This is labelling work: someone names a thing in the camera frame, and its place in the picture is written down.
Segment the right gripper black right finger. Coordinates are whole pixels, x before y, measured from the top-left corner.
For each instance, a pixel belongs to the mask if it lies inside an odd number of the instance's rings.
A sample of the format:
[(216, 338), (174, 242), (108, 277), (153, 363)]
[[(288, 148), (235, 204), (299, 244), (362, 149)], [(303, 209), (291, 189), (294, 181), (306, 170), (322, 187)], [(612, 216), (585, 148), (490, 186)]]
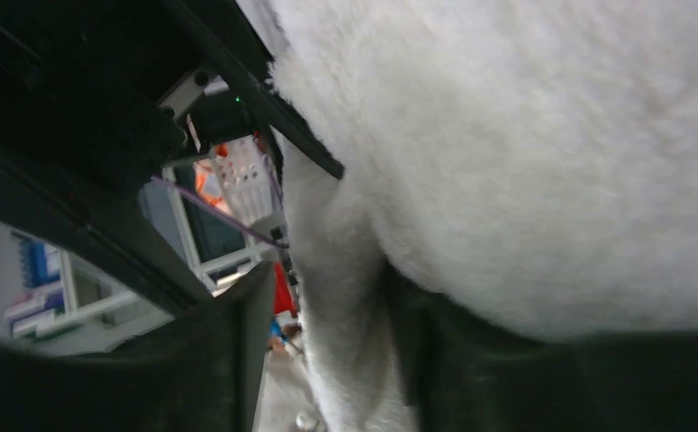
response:
[(698, 332), (543, 344), (392, 266), (381, 285), (423, 431), (698, 431)]

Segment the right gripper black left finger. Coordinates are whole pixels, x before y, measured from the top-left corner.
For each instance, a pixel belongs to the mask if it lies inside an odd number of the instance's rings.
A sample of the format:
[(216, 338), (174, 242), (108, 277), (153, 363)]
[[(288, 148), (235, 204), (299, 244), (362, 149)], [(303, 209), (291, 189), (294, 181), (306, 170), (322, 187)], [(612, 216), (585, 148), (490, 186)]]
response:
[(0, 344), (0, 431), (251, 431), (274, 266), (107, 353)]

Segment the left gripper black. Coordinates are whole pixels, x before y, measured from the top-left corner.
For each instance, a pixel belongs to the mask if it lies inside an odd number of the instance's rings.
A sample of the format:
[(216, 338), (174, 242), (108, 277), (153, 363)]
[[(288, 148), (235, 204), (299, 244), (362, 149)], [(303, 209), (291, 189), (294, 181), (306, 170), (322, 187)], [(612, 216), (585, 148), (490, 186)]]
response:
[(255, 77), (271, 58), (237, 2), (186, 8), (181, 19), (172, 1), (0, 1), (0, 222), (174, 315), (212, 296), (116, 195), (251, 133), (201, 36)]

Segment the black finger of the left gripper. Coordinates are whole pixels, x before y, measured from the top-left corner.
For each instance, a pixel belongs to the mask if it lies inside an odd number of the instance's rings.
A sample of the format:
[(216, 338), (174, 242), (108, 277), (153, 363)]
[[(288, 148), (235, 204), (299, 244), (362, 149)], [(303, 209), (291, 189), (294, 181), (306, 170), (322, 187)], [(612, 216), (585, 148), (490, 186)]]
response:
[(251, 111), (327, 174), (343, 177), (343, 165), (294, 107), (275, 93), (269, 74), (273, 57), (235, 1), (167, 0), (163, 6)]

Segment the white towel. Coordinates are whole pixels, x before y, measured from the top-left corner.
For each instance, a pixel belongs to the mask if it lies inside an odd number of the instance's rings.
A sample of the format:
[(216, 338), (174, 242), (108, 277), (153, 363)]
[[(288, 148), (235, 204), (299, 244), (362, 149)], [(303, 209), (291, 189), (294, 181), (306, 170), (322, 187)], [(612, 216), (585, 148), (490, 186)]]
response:
[(698, 329), (698, 1), (275, 1), (272, 75), (330, 431), (415, 431), (385, 263), (542, 341)]

